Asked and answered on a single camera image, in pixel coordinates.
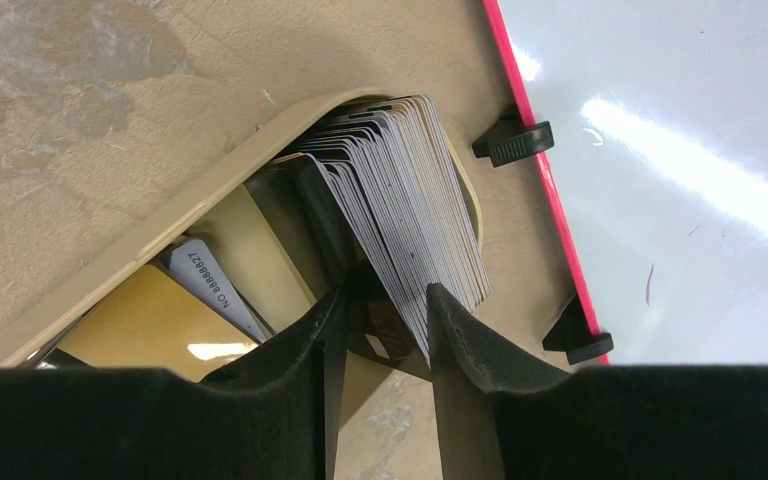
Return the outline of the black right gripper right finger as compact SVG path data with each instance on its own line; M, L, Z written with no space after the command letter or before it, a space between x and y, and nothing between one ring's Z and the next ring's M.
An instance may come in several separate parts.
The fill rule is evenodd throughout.
M427 289L447 479L768 479L768 366L566 372Z

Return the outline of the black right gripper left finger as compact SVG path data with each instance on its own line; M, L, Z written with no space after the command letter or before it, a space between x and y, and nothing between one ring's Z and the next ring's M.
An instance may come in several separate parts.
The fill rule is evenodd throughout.
M0 369L0 479L329 479L348 293L193 382L154 368Z

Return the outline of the beige oval plastic tray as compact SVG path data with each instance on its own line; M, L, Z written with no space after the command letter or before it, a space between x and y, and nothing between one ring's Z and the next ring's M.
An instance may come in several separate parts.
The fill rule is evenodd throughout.
M307 118L317 116L330 104L343 104L356 98L384 97L385 93L369 89L318 96L302 101L268 122L249 140L228 156L209 168L183 191L167 201L148 218L138 222L119 241L108 247L98 258L56 288L33 307L23 318L23 326L14 328L0 337L0 369L63 369L48 367L44 357L49 354L55 340L65 329L84 317L87 310L98 303L118 283L129 277L149 254L152 245L163 234L182 222L184 217L207 197L219 192L222 186L232 186L244 170L268 149L278 145L280 139ZM481 222L474 193L461 175L469 208L474 213L474 225L481 243Z

